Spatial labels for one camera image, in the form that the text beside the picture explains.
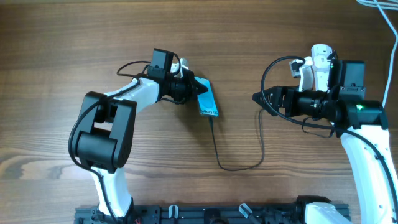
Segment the blue screen Galaxy smartphone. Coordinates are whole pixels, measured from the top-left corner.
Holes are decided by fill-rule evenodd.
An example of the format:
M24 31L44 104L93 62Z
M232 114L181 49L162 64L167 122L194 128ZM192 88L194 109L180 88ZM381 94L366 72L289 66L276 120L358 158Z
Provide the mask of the blue screen Galaxy smartphone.
M195 80L208 89L206 92L197 95L200 114L202 116L218 117L219 113L210 81L200 77L196 77Z

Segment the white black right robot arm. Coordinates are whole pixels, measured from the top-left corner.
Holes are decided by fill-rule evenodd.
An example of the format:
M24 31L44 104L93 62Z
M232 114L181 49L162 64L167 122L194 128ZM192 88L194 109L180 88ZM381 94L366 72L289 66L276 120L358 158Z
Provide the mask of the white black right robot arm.
M383 105L364 98L364 62L331 60L327 91L265 88L267 74L284 60L292 61L295 72L306 63L298 56L273 61L253 100L272 116L335 133L349 157L362 221L397 223L397 174L389 151L389 125Z

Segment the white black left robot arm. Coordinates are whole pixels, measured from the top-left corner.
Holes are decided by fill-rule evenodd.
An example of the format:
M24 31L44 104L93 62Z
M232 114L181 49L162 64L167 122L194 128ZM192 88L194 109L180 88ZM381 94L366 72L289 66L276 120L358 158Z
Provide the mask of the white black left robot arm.
M144 68L126 86L107 93L88 92L68 139L73 163L95 182L99 205L78 209L76 223L138 223L124 166L132 149L136 115L160 101L184 105L197 100L200 114L218 116L211 83L196 77L184 58L154 49Z

